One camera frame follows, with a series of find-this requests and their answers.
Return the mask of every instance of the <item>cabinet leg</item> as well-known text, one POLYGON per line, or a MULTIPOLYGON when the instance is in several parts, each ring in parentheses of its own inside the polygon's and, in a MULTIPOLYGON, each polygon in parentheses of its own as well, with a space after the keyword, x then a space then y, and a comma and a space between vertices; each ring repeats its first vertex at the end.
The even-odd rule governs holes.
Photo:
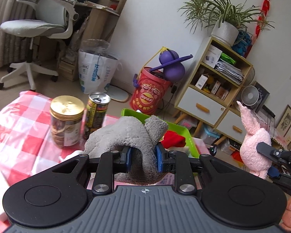
POLYGON ((222 136, 221 138, 219 138, 219 140, 217 142, 215 142, 215 145, 219 145, 221 144, 224 140, 226 139, 226 136, 222 136))
POLYGON ((175 124, 178 124, 180 123, 184 118, 186 118, 188 116, 188 114, 186 113, 182 113, 178 118, 177 120, 175 121, 175 124))
POLYGON ((177 109, 177 110, 175 111, 175 113, 172 115, 172 117, 176 117, 180 112, 181 112, 181 110, 177 109))
POLYGON ((202 126, 203 126, 203 122, 202 121, 199 121, 199 123, 198 123, 198 125, 197 125, 197 127, 196 127, 196 129, 194 131, 193 137, 196 137, 197 136, 197 134, 199 133, 199 131, 202 128, 202 126))

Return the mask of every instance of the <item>bunny ear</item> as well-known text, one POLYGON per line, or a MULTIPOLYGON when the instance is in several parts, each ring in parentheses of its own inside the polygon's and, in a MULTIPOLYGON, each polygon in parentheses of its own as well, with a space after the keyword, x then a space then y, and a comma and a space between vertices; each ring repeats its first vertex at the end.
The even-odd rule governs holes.
POLYGON ((248 134, 254 135, 261 128, 260 124, 247 107, 243 106, 239 101, 237 101, 237 104, 240 108, 241 122, 244 128, 248 134))

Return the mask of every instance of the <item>gray towel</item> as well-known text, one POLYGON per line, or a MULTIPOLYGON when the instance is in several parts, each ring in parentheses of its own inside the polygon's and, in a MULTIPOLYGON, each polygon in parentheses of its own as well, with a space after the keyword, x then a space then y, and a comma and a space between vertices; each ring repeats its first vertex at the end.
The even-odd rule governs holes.
POLYGON ((129 173, 118 173, 115 180, 135 185, 159 182, 165 173, 157 172, 155 145, 168 129, 168 124, 156 116, 146 119, 143 125, 137 118, 123 116, 116 123, 92 133, 85 143, 84 152, 90 158, 100 157, 104 152, 136 148, 132 151, 132 167, 129 173))

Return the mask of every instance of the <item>gold jar lid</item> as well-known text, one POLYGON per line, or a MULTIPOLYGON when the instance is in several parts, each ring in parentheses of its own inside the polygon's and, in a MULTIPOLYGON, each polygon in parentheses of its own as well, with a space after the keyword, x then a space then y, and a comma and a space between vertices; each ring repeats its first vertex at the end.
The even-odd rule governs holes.
POLYGON ((63 121, 75 121, 83 116, 84 103, 73 96, 61 95, 50 103, 50 114, 63 121))

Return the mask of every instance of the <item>cabinet drawer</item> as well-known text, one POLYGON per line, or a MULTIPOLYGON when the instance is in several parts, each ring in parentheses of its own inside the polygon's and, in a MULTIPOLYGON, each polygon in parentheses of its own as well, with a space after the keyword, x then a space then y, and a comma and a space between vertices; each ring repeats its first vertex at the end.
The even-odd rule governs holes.
POLYGON ((212 125, 225 110, 224 106, 192 88, 187 88, 178 107, 212 125))
POLYGON ((241 122, 241 117, 232 111, 228 111, 222 122, 219 123, 217 130, 241 143, 244 141, 244 136, 246 135, 246 130, 241 122))

